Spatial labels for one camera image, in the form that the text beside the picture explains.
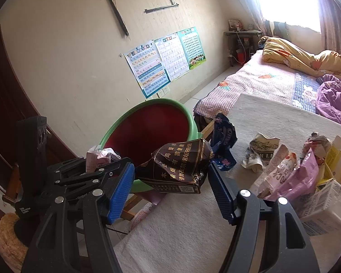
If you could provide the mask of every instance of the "electrical outlet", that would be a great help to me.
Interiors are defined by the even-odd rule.
[[[164,86],[164,87],[163,87],[163,92],[164,92],[164,94],[167,94],[169,91],[171,91],[171,90],[169,89],[168,86]]]
[[[157,95],[158,95],[159,98],[163,97],[164,96],[163,89],[159,89],[159,91],[157,92]]]

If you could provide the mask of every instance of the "snack wrapper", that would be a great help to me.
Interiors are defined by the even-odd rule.
[[[288,155],[289,151],[286,145],[281,144],[280,147],[275,151],[273,158],[270,159],[269,164],[264,168],[261,175],[255,180],[250,187],[250,192],[254,195],[259,194],[259,187],[261,183],[267,178],[267,176],[283,161]]]
[[[292,201],[298,196],[314,192],[318,177],[318,170],[319,168],[315,155],[310,148],[300,167],[294,170],[286,181],[265,199],[276,200],[283,196],[289,201]]]
[[[264,169],[273,158],[274,150],[278,148],[280,139],[258,133],[246,149],[241,165],[246,169],[258,172]]]
[[[236,164],[236,160],[230,149],[237,141],[234,125],[222,113],[215,118],[215,125],[212,133],[211,147],[214,153],[214,161],[221,171],[228,171]]]
[[[273,194],[287,180],[296,165],[296,153],[289,152],[277,168],[261,183],[258,197],[265,198],[266,196]]]
[[[121,159],[121,157],[117,155],[112,148],[101,150],[100,145],[93,146],[86,154],[86,173],[92,173],[96,168],[119,159]]]
[[[331,148],[331,143],[324,135],[319,135],[318,132],[312,132],[311,136],[304,142],[302,149],[303,157],[307,155],[310,148],[313,150],[317,164],[321,166],[324,163],[327,152]]]
[[[199,194],[212,156],[204,139],[165,144],[135,168],[135,178],[160,193]]]

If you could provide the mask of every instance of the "purple blanket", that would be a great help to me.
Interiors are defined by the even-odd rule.
[[[341,81],[333,75],[320,79],[323,83],[317,91],[316,112],[341,124]]]

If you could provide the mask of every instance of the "pink bedspread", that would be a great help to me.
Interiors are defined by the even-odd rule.
[[[243,92],[291,104],[295,70],[278,63],[265,63],[261,54],[262,51],[257,51],[236,74],[220,82],[193,111],[211,119],[219,111],[227,115]]]

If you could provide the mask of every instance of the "educational poster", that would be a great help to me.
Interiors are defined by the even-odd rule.
[[[154,40],[171,81],[189,71],[189,65],[177,33]]]
[[[178,35],[182,42],[190,70],[206,61],[196,27],[179,31]]]
[[[170,82],[153,41],[130,50],[124,56],[146,98]]]

